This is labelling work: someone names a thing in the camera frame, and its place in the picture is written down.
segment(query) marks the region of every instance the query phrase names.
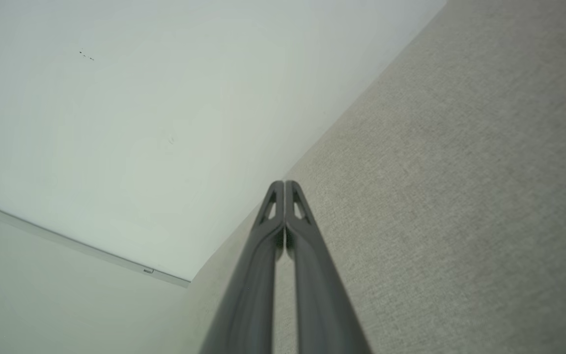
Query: beige textured wall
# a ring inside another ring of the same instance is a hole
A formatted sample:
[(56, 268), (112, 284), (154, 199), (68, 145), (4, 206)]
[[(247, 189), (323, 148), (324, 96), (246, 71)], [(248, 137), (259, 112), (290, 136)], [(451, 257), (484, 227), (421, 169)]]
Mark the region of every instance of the beige textured wall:
[[(376, 353), (566, 353), (566, 1), (450, 1), (286, 177)], [(191, 283), (182, 353), (254, 215)], [(277, 271), (292, 353), (292, 263)]]

